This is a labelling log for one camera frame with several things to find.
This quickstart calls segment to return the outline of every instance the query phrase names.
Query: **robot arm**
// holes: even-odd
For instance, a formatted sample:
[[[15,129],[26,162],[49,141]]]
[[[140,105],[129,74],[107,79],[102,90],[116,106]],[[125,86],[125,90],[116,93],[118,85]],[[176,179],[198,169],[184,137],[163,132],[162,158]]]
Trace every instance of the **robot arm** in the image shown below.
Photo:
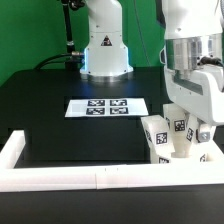
[[[168,95],[210,125],[224,124],[223,69],[204,65],[222,60],[218,6],[219,0],[163,0]]]
[[[122,7],[117,0],[86,0],[89,44],[85,49],[83,79],[118,81],[133,71],[122,40]]]
[[[151,161],[224,159],[213,141],[216,126],[224,124],[220,1],[162,0],[162,10],[164,75],[173,104],[164,105],[165,119],[142,118]]]

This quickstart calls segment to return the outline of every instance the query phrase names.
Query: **black tabletop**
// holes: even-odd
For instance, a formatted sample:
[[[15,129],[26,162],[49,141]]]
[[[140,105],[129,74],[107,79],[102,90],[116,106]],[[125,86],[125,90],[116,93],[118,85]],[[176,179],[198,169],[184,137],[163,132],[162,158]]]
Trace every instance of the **black tabletop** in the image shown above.
[[[0,144],[25,130],[16,168],[149,163],[139,117],[65,118],[70,99],[144,98],[150,115],[169,103],[163,68],[113,84],[78,72],[20,71],[0,88]],[[223,128],[215,141],[223,148]],[[0,194],[1,223],[222,223],[223,185]]]

